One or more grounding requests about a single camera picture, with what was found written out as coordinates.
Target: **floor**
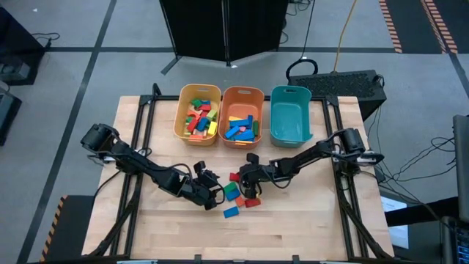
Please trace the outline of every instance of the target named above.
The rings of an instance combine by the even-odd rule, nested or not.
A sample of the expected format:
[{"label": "floor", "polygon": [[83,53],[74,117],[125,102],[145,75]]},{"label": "floor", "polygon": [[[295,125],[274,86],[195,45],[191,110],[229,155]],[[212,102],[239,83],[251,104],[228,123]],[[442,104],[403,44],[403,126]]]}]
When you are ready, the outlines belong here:
[{"label": "floor", "polygon": [[[93,123],[112,124],[120,96],[148,94],[154,82],[165,95],[177,95],[190,83],[214,84],[222,90],[232,85],[251,86],[269,94],[272,88],[287,83],[284,72],[300,56],[297,52],[264,53],[234,62],[236,68],[183,57],[163,75],[160,72],[174,58],[171,52],[98,53],[101,47],[170,47],[158,1],[0,0],[0,4],[31,33],[60,33],[62,37],[53,47],[85,47],[76,52],[47,53],[34,85],[12,87],[12,94],[23,105],[0,148],[0,210],[4,212],[0,215],[0,259],[5,263],[18,260],[28,230],[21,259],[39,260],[60,196],[94,194],[101,168],[86,159],[79,140]],[[351,4],[351,0],[317,0],[307,46],[336,47]],[[294,12],[292,5],[289,12]],[[308,19],[309,10],[287,16],[284,31],[289,40],[282,46],[303,46]],[[358,2],[343,47],[393,48],[377,0]],[[461,82],[464,77],[467,81],[467,76],[458,76],[454,67],[458,61],[469,70],[469,54],[454,55],[455,59],[448,54],[363,52],[341,54],[337,70],[374,69],[385,76],[388,100],[380,117],[380,151],[389,169],[397,172],[430,146],[431,138],[452,137],[452,117],[469,112]],[[320,73],[332,71],[335,54],[305,56],[317,61]],[[310,71],[307,66],[298,67],[292,74]],[[70,114],[74,106],[79,110],[74,112],[76,116]],[[367,127],[372,120],[366,121]],[[379,150],[376,128],[377,123],[369,141]],[[63,159],[57,153],[63,153]],[[442,172],[453,157],[452,153],[433,152],[402,178]],[[53,186],[50,198],[43,200],[46,206],[38,207],[47,180],[55,183],[49,185]],[[457,193],[454,170],[403,186],[424,202]],[[36,225],[30,229],[32,221]]]}]

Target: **wooden table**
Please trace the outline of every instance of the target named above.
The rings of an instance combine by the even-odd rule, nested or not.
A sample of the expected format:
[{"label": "wooden table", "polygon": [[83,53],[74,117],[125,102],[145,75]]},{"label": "wooden table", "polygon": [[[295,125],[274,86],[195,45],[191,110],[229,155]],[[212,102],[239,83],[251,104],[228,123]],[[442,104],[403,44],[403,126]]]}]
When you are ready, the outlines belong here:
[{"label": "wooden table", "polygon": [[[136,96],[121,97],[114,121],[121,139],[129,143],[138,101]],[[368,147],[357,99],[339,98],[339,105],[344,128],[357,128]],[[186,145],[173,133],[176,110],[177,101],[156,103],[149,144],[153,153],[149,158],[164,166],[186,163],[190,167],[203,160],[208,169],[221,176],[221,184],[226,185],[229,173],[237,172],[246,163],[248,151],[227,148],[221,140],[210,147]],[[330,107],[329,111],[336,130],[333,109]],[[269,140],[270,102],[265,102],[263,139],[252,151],[260,156],[261,164],[267,164],[270,159],[293,156],[327,137],[322,104],[311,102],[310,112],[313,139],[300,149],[278,148]],[[363,169],[373,172],[371,168]],[[106,166],[100,183],[115,171],[114,165]],[[83,254],[91,252],[115,222],[123,179],[121,176],[112,180],[97,197]],[[383,249],[394,255],[376,179],[367,174],[357,175],[355,186],[363,223]],[[201,254],[204,260],[291,260],[292,255],[298,254],[301,260],[347,259],[329,158],[302,169],[286,189],[278,189],[269,183],[263,183],[262,188],[260,206],[241,208],[239,216],[225,219],[222,211],[235,206],[234,202],[225,202],[205,211],[183,198],[168,195],[149,177],[144,177],[131,257],[191,260],[195,254]],[[355,256],[359,256],[355,227],[349,222]],[[127,227],[123,227],[122,234],[126,232]],[[121,253],[124,240],[123,235],[119,243]]]}]

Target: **teal bin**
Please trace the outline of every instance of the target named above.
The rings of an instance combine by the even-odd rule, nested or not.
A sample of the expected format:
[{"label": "teal bin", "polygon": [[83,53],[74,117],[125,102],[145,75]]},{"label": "teal bin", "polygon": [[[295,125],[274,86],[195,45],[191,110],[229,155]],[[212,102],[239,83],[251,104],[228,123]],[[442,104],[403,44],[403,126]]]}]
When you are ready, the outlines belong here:
[{"label": "teal bin", "polygon": [[309,133],[311,92],[303,87],[279,86],[270,97],[270,140],[277,147],[299,147]]}]

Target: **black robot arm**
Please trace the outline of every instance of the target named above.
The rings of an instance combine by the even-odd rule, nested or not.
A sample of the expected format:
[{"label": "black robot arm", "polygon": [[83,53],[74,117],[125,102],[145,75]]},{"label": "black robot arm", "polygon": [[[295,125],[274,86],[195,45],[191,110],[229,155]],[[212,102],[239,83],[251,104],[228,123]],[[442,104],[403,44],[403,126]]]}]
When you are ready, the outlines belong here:
[{"label": "black robot arm", "polygon": [[106,156],[114,158],[116,167],[125,173],[149,175],[158,188],[169,194],[184,197],[196,205],[203,205],[205,210],[217,205],[216,193],[222,188],[211,190],[212,187],[220,186],[217,181],[218,176],[210,170],[204,170],[203,161],[194,165],[198,176],[196,179],[192,178],[190,168],[185,164],[176,166],[186,166],[188,172],[178,170],[175,166],[158,166],[123,142],[116,129],[104,124],[94,124],[81,140],[81,144],[94,153],[96,158],[101,160]]},{"label": "black robot arm", "polygon": [[[342,149],[338,150],[334,139],[339,138]],[[262,192],[259,183],[275,184],[290,181],[300,170],[322,158],[336,158],[347,171],[359,170],[359,166],[371,166],[384,159],[381,154],[366,151],[357,129],[347,128],[333,133],[328,139],[318,141],[313,147],[291,158],[280,158],[269,161],[269,165],[260,165],[259,157],[253,153],[247,155],[249,164],[240,167],[240,187],[243,194],[253,199]]]}]

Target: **orange bin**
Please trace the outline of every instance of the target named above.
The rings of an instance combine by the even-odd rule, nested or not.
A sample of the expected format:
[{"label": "orange bin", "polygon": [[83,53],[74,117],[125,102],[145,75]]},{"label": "orange bin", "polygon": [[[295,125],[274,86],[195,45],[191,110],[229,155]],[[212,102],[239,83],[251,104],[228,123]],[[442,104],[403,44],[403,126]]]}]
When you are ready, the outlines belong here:
[{"label": "orange bin", "polygon": [[185,120],[188,116],[188,110],[193,99],[210,100],[212,109],[217,111],[215,122],[220,117],[221,91],[215,85],[209,84],[188,84],[181,90],[177,113],[174,121],[174,134],[182,139],[186,144],[196,146],[209,146],[217,139],[216,133],[213,136],[207,136],[205,139],[190,139],[184,135]]},{"label": "orange bin", "polygon": [[[262,106],[264,93],[253,87],[230,87],[223,94],[218,135],[227,147],[250,150],[255,148],[262,138]],[[259,135],[253,143],[235,142],[225,138],[229,130],[229,117],[248,118],[251,114],[254,121],[259,122]]]}]

